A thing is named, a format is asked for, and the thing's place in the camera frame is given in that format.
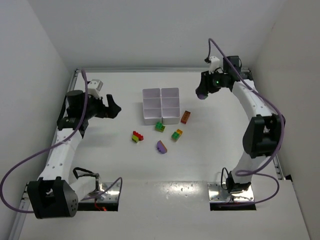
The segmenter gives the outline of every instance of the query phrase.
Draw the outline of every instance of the white wall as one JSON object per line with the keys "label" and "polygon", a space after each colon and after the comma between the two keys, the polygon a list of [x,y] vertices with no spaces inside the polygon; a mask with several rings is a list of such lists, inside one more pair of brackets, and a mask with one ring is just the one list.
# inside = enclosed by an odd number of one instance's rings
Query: white wall
{"label": "white wall", "polygon": [[205,67],[208,38],[246,66],[285,0],[28,0],[70,69]]}
{"label": "white wall", "polygon": [[[0,3],[0,178],[16,163],[48,147],[71,74],[27,0]],[[19,206],[27,181],[46,155],[32,159],[7,179],[4,195]],[[0,202],[0,240],[9,236],[15,212]]]}
{"label": "white wall", "polygon": [[280,160],[312,239],[320,239],[320,1],[288,0],[254,68],[260,92],[286,117]]}

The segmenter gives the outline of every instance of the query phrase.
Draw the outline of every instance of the lego brick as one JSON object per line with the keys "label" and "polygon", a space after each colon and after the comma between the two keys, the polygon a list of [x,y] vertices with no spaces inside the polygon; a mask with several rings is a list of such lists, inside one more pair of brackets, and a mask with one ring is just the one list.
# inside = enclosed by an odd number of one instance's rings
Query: lego brick
{"label": "lego brick", "polygon": [[134,141],[135,143],[139,142],[139,138],[135,135],[132,135],[132,141]]}
{"label": "lego brick", "polygon": [[157,122],[156,125],[155,125],[155,130],[163,133],[164,130],[165,130],[165,126],[163,126],[163,124],[161,122]]}
{"label": "lego brick", "polygon": [[137,133],[136,131],[133,131],[133,135],[138,137],[139,141],[142,141],[144,139],[144,136],[142,136],[141,134]]}
{"label": "lego brick", "polygon": [[157,148],[158,151],[159,151],[160,153],[162,153],[162,154],[165,154],[165,153],[168,151],[162,141],[158,141],[158,142],[156,143],[156,148]]}
{"label": "lego brick", "polygon": [[186,124],[189,117],[190,117],[191,112],[185,111],[182,118],[181,118],[181,123]]}
{"label": "lego brick", "polygon": [[177,140],[180,138],[180,136],[181,136],[181,135],[175,131],[175,132],[172,134],[171,137],[172,137],[173,140],[177,141]]}
{"label": "lego brick", "polygon": [[179,134],[179,135],[182,135],[183,131],[181,131],[180,129],[177,129],[176,132]]}

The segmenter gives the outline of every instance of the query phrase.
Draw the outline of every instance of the plastic compartment tray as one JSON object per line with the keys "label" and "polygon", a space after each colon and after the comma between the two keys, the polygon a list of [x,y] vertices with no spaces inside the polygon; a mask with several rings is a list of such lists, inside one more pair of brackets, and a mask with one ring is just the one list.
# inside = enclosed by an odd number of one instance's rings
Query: plastic compartment tray
{"label": "plastic compartment tray", "polygon": [[146,125],[178,124],[180,121],[179,88],[142,90],[143,118]]}

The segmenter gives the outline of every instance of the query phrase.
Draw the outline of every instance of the red lego brick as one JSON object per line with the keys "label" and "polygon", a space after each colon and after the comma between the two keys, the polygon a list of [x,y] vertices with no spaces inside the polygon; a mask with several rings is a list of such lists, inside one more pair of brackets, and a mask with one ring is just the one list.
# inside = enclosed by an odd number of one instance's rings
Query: red lego brick
{"label": "red lego brick", "polygon": [[144,139],[144,136],[142,136],[141,134],[137,133],[136,131],[133,131],[133,135],[138,137],[139,141],[142,141]]}
{"label": "red lego brick", "polygon": [[181,118],[181,123],[186,124],[189,117],[190,117],[191,112],[185,111],[182,118]]}

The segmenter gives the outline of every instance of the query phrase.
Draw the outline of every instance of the purple semicircle block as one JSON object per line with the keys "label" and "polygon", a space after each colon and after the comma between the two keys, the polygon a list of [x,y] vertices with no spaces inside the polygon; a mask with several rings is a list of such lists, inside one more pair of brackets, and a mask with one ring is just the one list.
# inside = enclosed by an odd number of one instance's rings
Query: purple semicircle block
{"label": "purple semicircle block", "polygon": [[156,148],[162,154],[165,154],[168,151],[167,148],[165,147],[165,145],[162,143],[162,141],[158,141],[156,143]]}

